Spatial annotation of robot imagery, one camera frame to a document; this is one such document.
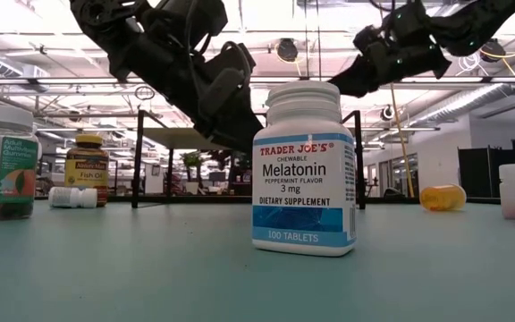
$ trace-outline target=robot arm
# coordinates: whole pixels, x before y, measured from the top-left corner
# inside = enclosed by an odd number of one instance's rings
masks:
[[[211,36],[227,17],[220,0],[71,0],[81,30],[108,53],[110,72],[124,82],[134,72],[180,108],[194,129],[216,144],[250,152],[262,129],[251,111],[249,76],[256,65],[243,44],[226,43],[206,61]],[[354,39],[353,65],[329,82],[343,95],[363,97],[379,86],[433,71],[441,78],[452,55],[478,50],[515,13],[515,0],[477,0],[450,17],[429,17],[408,1]],[[193,50],[204,37],[200,52]]]

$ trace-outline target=white pill bottle lying sideways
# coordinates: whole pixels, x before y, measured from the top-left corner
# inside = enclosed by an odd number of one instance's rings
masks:
[[[252,241],[263,250],[342,256],[355,234],[353,137],[339,90],[302,80],[269,92],[253,143]]]

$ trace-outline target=teal table surface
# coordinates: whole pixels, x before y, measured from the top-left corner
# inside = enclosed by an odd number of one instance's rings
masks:
[[[368,205],[357,248],[252,248],[250,205],[48,209],[0,222],[0,321],[515,321],[515,221]]]

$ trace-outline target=metal frame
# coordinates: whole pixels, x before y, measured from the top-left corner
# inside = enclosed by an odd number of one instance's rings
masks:
[[[139,110],[138,113],[138,128],[137,128],[137,139],[136,139],[136,148],[135,148],[135,156],[134,156],[134,179],[132,181],[132,197],[131,197],[131,206],[133,208],[138,208],[140,202],[153,202],[153,203],[161,203],[161,204],[169,204],[169,203],[251,203],[250,196],[227,196],[227,197],[215,197],[215,196],[172,196],[172,175],[173,175],[173,155],[174,149],[169,148],[169,156],[168,156],[168,170],[166,172],[166,191],[163,197],[161,196],[140,196],[139,195],[139,185],[140,185],[140,164],[142,162],[142,142],[144,136],[144,118],[149,117],[154,120],[156,123],[160,124],[164,128],[168,128],[164,123],[160,122],[155,116],[151,113]],[[351,117],[355,118],[355,156],[357,158],[357,181],[356,181],[356,190],[357,190],[357,203],[359,204],[359,209],[365,209],[367,204],[367,198],[365,197],[365,176],[363,174],[363,142],[361,138],[361,112],[353,111],[344,120],[349,120]],[[117,201],[125,201],[127,199],[124,198],[116,198]]]

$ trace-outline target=ceiling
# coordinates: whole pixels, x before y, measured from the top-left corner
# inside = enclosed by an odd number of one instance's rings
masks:
[[[349,67],[357,55],[358,51],[352,45],[355,34],[367,25],[378,26],[381,21],[380,12],[365,1],[325,0],[318,9],[315,2],[304,0],[223,2],[229,22],[219,36],[212,38],[206,56],[215,55],[226,41],[243,42],[257,63],[252,77],[331,77]],[[456,4],[442,6],[440,0],[425,2],[431,15],[458,9]],[[515,14],[495,37],[506,45],[508,54],[515,54]],[[300,51],[297,64],[285,63],[275,53],[280,38],[295,40]],[[447,76],[492,75],[506,71],[502,61],[477,64],[474,56],[460,59],[446,56],[454,62]],[[105,52],[81,33],[69,10],[68,0],[0,0],[0,58],[9,64],[35,65],[49,77],[111,77]],[[513,66],[515,57],[508,63]],[[252,109],[255,112],[266,111],[264,103],[272,86],[252,85]],[[136,95],[138,87],[56,85],[37,93],[16,86],[0,86],[0,96],[27,106],[38,104],[51,114],[70,111],[132,114],[142,108],[161,117],[170,127],[192,126],[188,117],[177,107],[170,106],[162,96],[156,94],[151,99],[144,99]],[[426,110],[452,93],[452,90],[396,89],[394,95],[403,117],[407,117]],[[342,112],[346,115],[359,109],[363,113],[363,126],[374,126],[381,122],[380,110],[391,103],[392,92],[381,89],[363,98],[342,97]],[[115,121],[121,127],[136,126],[136,118]],[[83,119],[82,122],[92,126],[96,120]],[[65,119],[59,119],[57,123],[80,127],[80,124]]]

